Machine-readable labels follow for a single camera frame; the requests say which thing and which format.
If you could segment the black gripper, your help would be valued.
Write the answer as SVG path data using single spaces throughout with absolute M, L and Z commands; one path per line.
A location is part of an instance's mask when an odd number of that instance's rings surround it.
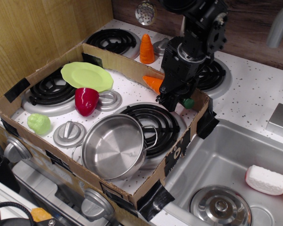
M 192 58 L 182 49 L 184 38 L 174 37 L 166 46 L 162 61 L 165 77 L 160 85 L 157 102 L 173 112 L 180 98 L 192 95 L 199 83 L 200 70 L 214 60 L 214 55 Z

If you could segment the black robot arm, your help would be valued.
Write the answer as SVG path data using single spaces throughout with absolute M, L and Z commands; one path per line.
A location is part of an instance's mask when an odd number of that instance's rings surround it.
M 160 4 L 185 18 L 183 36 L 166 45 L 161 65 L 165 76 L 156 99 L 173 112 L 178 102 L 190 98 L 202 68 L 224 47 L 228 7 L 222 0 L 162 0 Z

